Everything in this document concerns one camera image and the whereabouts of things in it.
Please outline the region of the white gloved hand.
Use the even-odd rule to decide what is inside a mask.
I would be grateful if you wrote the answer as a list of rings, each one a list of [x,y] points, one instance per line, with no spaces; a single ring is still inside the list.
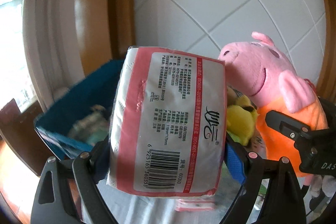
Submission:
[[[336,179],[329,175],[309,174],[304,178],[301,190],[303,196],[309,192],[314,198],[317,198],[321,193],[331,198],[335,194]]]

